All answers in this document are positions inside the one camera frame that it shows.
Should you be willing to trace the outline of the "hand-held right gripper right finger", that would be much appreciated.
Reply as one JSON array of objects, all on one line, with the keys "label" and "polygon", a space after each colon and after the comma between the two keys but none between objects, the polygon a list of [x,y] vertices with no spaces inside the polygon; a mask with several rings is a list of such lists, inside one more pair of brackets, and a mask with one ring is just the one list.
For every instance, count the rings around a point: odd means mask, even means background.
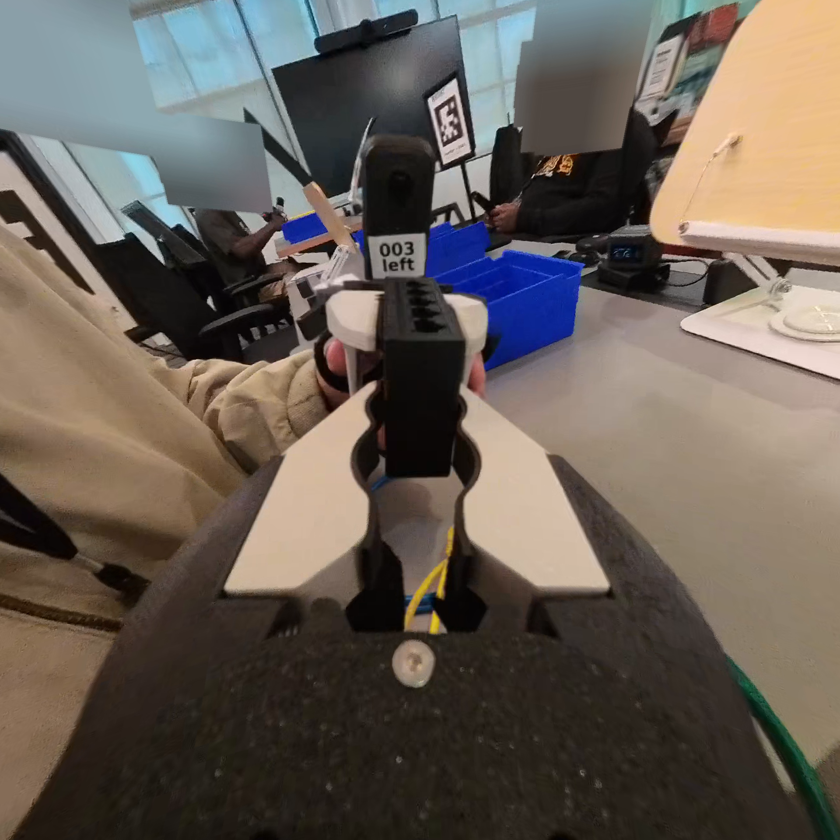
[{"label": "hand-held right gripper right finger", "polygon": [[571,504],[557,459],[463,387],[453,467],[462,486],[446,578],[446,629],[491,618],[524,629],[547,602],[612,587]]}]

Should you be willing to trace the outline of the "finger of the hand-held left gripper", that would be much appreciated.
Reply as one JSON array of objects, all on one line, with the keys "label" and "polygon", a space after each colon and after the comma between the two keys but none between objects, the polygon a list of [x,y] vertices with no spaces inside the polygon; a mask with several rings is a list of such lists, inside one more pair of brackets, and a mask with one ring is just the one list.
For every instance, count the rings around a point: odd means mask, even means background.
[{"label": "finger of the hand-held left gripper", "polygon": [[326,304],[331,335],[346,349],[376,351],[382,297],[379,290],[342,289],[332,294]]},{"label": "finger of the hand-held left gripper", "polygon": [[487,303],[481,297],[454,294],[453,311],[465,342],[465,362],[461,382],[468,384],[473,364],[476,358],[482,358],[487,341],[489,324]]}]

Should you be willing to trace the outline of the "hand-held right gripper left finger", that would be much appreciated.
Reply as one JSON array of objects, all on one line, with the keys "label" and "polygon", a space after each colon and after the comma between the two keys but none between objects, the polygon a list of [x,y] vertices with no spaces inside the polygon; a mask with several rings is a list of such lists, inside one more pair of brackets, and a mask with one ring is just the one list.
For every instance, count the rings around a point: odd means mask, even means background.
[{"label": "hand-held right gripper left finger", "polygon": [[382,538],[370,383],[291,446],[224,583],[226,596],[278,597],[300,616],[331,599],[356,631],[401,632],[403,567]]}]

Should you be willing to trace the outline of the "black ethernet port block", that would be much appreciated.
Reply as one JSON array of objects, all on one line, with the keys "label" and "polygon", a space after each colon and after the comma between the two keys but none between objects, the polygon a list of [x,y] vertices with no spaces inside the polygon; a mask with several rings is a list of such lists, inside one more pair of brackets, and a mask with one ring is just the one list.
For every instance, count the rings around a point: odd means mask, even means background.
[{"label": "black ethernet port block", "polygon": [[379,344],[385,473],[393,479],[448,476],[466,339],[436,281],[384,280]]}]

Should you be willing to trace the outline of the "person's left forearm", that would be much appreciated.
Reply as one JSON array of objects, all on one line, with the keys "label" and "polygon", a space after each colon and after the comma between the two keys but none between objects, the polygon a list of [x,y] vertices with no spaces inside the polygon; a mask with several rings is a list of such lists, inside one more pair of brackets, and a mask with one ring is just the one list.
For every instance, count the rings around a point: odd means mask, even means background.
[{"label": "person's left forearm", "polygon": [[284,455],[332,411],[312,350],[250,365],[195,360],[172,368],[157,360],[150,371],[248,474]]}]

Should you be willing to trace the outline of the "person's left hand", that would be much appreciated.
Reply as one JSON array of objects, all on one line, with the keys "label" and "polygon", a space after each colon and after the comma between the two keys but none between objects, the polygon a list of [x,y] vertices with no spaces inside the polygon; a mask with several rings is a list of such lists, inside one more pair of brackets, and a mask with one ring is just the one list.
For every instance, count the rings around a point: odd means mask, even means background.
[{"label": "person's left hand", "polygon": [[[345,357],[344,347],[339,340],[335,338],[327,339],[326,343],[323,345],[322,357],[324,363],[326,364],[326,369],[330,371],[332,376],[345,377],[347,375],[347,360]],[[374,367],[376,365],[375,353],[363,353],[360,357],[360,364],[365,364],[367,369]],[[317,373],[317,380],[322,394],[331,408],[340,406],[349,399],[349,394],[345,394],[341,390],[333,388],[330,382],[323,377],[321,372]],[[476,353],[471,361],[467,387],[479,398],[486,398],[487,373],[480,353]]]}]

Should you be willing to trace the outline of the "white machine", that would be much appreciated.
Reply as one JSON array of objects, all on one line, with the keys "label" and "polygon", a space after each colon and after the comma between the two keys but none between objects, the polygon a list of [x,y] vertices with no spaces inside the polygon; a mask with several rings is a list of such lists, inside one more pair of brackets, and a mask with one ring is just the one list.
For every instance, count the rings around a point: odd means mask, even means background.
[{"label": "white machine", "polygon": [[327,299],[333,293],[335,268],[330,261],[304,267],[284,279],[293,324],[303,348],[327,330]]}]

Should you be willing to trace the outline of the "large blue plastic bin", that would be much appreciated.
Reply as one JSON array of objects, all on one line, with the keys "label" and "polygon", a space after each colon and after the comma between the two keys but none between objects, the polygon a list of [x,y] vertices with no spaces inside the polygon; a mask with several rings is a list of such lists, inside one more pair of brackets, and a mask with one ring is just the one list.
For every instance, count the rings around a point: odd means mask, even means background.
[{"label": "large blue plastic bin", "polygon": [[453,292],[485,300],[492,346],[485,361],[489,371],[572,335],[582,270],[578,262],[510,249],[436,279]]}]

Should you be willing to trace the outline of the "pale wooden stick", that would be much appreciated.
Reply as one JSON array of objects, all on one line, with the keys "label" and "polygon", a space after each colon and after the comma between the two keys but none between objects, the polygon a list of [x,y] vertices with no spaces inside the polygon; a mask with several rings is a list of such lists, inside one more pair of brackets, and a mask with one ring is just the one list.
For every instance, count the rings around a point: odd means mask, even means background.
[{"label": "pale wooden stick", "polygon": [[359,251],[360,249],[353,238],[353,233],[361,230],[362,216],[359,213],[350,216],[339,213],[326,197],[321,186],[315,182],[304,185],[302,191],[311,209],[325,227],[325,233],[306,240],[301,245],[301,248],[305,250],[315,246],[334,243],[336,246],[345,247],[351,252]]}]

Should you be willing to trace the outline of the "printed tag sign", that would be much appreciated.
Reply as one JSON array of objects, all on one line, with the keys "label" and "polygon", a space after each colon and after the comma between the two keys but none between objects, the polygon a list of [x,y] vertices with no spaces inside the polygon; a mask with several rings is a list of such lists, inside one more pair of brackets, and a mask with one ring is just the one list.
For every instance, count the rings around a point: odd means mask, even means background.
[{"label": "printed tag sign", "polygon": [[423,93],[439,169],[461,166],[476,153],[466,85],[455,70]]}]

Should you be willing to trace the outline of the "small blue plastic bin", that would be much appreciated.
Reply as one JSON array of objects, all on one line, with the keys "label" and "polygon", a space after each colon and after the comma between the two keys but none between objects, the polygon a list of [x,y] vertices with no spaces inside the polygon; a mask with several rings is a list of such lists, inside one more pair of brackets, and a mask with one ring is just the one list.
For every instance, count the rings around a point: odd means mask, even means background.
[{"label": "small blue plastic bin", "polygon": [[[364,240],[364,231],[362,230],[361,224],[362,217],[337,213],[337,219],[350,232],[350,236],[357,246],[361,247]],[[307,243],[316,239],[318,240],[316,242],[317,245],[338,243],[338,240],[330,236],[325,223],[315,212],[306,213],[287,220],[280,230],[280,236],[289,245],[298,246],[300,249],[303,249],[300,243]]]}]

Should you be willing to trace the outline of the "black monitor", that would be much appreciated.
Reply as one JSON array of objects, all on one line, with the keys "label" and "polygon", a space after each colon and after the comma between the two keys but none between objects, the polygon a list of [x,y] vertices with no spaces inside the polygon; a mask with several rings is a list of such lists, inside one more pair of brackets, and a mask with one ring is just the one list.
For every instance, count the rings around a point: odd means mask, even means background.
[{"label": "black monitor", "polygon": [[[455,70],[469,96],[459,21],[451,15],[368,48],[311,56],[271,72],[308,171],[335,197],[350,189],[367,129],[418,136],[433,147],[423,94]],[[472,119],[470,103],[469,113]]]}]

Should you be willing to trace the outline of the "black webcam bar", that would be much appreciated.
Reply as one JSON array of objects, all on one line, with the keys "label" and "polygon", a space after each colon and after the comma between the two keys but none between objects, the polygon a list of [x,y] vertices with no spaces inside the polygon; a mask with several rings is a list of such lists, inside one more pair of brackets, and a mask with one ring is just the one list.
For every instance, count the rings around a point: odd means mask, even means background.
[{"label": "black webcam bar", "polygon": [[377,19],[365,18],[356,26],[316,37],[313,46],[320,56],[347,49],[368,48],[408,32],[418,24],[418,20],[415,8]]}]

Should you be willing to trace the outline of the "black device with screen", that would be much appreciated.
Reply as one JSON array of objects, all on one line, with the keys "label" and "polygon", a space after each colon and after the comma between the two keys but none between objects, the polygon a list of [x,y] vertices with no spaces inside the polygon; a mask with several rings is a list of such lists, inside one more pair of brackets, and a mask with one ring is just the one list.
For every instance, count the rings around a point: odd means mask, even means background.
[{"label": "black device with screen", "polygon": [[664,247],[648,226],[624,226],[609,234],[595,280],[608,289],[654,294],[665,288],[670,276],[663,261]]}]

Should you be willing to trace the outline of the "black office chair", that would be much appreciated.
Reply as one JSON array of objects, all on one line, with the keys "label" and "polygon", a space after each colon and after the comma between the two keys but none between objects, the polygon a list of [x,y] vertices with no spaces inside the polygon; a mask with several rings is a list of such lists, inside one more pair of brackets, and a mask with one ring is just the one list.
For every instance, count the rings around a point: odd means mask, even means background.
[{"label": "black office chair", "polygon": [[279,361],[300,347],[280,310],[259,303],[221,315],[133,234],[96,246],[96,265],[138,326],[162,333],[187,361]]}]

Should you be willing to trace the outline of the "white tray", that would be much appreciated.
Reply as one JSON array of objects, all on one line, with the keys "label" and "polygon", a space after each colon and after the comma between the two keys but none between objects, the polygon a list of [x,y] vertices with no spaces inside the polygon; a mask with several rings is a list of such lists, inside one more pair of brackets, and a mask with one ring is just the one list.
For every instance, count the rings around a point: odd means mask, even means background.
[{"label": "white tray", "polygon": [[698,338],[838,381],[838,333],[797,332],[785,322],[790,312],[813,306],[837,312],[838,302],[835,290],[793,286],[782,303],[774,305],[762,289],[754,289],[685,317],[680,328]]}]

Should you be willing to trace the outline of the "person's beige jacket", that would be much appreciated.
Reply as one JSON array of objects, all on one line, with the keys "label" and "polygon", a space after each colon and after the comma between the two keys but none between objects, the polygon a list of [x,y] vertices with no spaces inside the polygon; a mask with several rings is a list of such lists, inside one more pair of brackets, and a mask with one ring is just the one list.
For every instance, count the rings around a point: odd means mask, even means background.
[{"label": "person's beige jacket", "polygon": [[[248,473],[109,312],[2,228],[2,477],[82,559],[153,577]],[[2,545],[1,821],[10,838],[126,608],[88,570]]]}]

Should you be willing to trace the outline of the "pale wooden board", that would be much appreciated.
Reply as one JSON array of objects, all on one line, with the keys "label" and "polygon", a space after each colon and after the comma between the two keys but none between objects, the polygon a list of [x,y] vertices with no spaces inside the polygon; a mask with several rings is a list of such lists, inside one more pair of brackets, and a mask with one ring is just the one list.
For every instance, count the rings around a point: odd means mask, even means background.
[{"label": "pale wooden board", "polygon": [[665,245],[838,266],[838,1],[763,1],[744,19],[650,224]]}]

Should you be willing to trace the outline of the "wall poster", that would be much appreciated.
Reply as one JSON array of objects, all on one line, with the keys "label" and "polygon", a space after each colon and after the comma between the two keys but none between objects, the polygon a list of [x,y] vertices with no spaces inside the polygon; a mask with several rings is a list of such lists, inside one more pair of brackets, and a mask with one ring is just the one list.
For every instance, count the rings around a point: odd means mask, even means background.
[{"label": "wall poster", "polygon": [[657,43],[647,67],[644,88],[640,92],[642,99],[665,98],[672,90],[680,61],[684,58],[687,45],[685,30],[662,38]]}]

